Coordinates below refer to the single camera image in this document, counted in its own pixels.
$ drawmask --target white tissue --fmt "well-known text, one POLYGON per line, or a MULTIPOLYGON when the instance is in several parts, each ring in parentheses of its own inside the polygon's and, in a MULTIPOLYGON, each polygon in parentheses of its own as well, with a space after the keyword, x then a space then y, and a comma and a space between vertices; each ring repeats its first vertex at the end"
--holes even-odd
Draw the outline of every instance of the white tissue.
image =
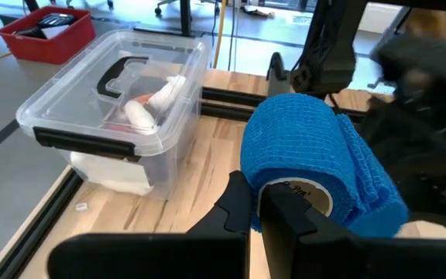
POLYGON ((124 110, 127 119, 134 125, 136 132, 147 136, 158 131, 159 127, 155 124, 153 116, 137 101, 128 101, 124 110))
POLYGON ((71 152, 70 162, 91 183, 114 191, 147 195, 153 190, 144 167, 139 164, 78 152, 71 152))
POLYGON ((180 89, 184 86, 186 78, 177 75, 176 77, 167 77, 166 80, 168 83, 165 84, 161 90, 151 96, 148 101, 148 104, 160 113, 169 109, 175 102, 180 93, 180 89))

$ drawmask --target black lid handle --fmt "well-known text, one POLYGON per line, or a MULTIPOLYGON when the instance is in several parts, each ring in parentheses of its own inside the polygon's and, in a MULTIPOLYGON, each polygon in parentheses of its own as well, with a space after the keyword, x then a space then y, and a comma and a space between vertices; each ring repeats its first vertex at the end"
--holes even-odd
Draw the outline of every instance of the black lid handle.
POLYGON ((98 90, 98 94, 107 96, 109 98, 115 98, 115 99, 120 98, 122 94, 118 92, 108 91, 106 89, 106 84, 110 80, 119 77, 123 69, 125 69, 125 64, 128 60, 137 60, 138 62, 146 64, 148 59, 149 59, 148 57, 134 57, 134 56, 120 58, 105 72, 105 74, 103 74, 103 76, 99 80, 98 86, 96 87, 98 90))

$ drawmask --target blue cohesive wrap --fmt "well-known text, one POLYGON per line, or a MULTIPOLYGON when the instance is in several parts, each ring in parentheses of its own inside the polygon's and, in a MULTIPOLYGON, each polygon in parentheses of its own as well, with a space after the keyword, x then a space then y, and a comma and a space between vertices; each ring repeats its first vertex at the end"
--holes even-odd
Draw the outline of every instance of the blue cohesive wrap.
MULTIPOLYGON (((393 236, 407 221, 399 193, 350 119, 302 94, 269 98, 242 140, 241 169, 257 199, 271 181, 299 177, 325 187, 330 218, 360 236, 393 236)), ((257 216, 252 220, 259 230, 257 216)))

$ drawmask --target red plastic crate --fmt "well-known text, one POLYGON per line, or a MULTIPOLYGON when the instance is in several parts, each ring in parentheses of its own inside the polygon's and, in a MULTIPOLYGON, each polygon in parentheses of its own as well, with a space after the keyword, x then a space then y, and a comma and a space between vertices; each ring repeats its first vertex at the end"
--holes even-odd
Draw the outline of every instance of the red plastic crate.
POLYGON ((62 64, 87 46, 96 35, 90 12, 78 9, 43 7, 1 28, 0 36, 16 58, 62 64), (76 20, 63 32, 49 40, 13 35, 15 31, 36 26, 44 16, 53 12, 73 15, 76 20))

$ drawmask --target wooden table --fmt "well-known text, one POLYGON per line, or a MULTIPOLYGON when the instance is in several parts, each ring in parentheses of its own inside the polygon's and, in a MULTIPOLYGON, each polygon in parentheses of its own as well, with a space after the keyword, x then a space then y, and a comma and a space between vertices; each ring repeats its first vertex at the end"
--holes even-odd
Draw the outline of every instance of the wooden table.
MULTIPOLYGON (((268 83, 260 76, 209 70, 204 86, 266 95, 268 83)), ((344 90, 336 95, 336 100, 340 107, 364 111, 370 97, 366 91, 344 90)), ((83 183, 21 278, 46 278, 48 253, 64 239, 80 233, 186 232, 223 193, 228 174, 240 168, 239 154, 245 124, 201 117, 194 139, 197 148, 190 150, 177 188, 169 201, 117 193, 95 184, 83 183), (77 211, 75 205, 78 203, 87 203, 87 210, 77 211)), ((69 167, 0 253, 0 261, 68 171, 69 167)), ((425 222, 411 223, 403 228, 400 235, 446 237, 446 229, 425 222)), ((251 278, 269 278, 262 238, 257 232, 251 234, 250 272, 251 278)))

